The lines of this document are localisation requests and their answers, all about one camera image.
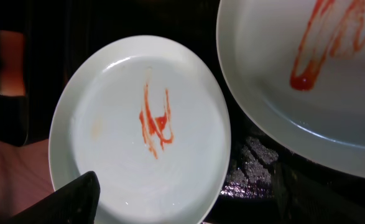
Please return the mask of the pale green plate front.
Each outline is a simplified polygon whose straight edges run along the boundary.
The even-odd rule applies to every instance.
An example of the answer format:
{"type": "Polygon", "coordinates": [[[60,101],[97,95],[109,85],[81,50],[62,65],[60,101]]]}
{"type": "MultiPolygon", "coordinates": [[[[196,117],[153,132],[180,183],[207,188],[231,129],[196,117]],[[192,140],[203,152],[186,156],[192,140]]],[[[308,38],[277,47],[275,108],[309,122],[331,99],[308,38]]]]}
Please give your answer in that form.
{"type": "Polygon", "coordinates": [[[96,174],[96,223],[201,223],[230,150],[228,109],[206,64],[174,40],[137,35],[95,52],[68,81],[50,128],[50,176],[60,189],[96,174]]]}

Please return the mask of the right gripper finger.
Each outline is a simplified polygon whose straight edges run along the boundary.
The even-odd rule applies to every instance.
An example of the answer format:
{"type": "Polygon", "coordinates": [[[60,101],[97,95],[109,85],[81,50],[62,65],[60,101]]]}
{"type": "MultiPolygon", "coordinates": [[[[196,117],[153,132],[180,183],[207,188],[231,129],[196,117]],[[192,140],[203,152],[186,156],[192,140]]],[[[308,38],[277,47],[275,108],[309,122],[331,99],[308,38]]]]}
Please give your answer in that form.
{"type": "Polygon", "coordinates": [[[94,224],[100,184],[93,171],[86,172],[69,184],[7,222],[11,224],[94,224]]]}

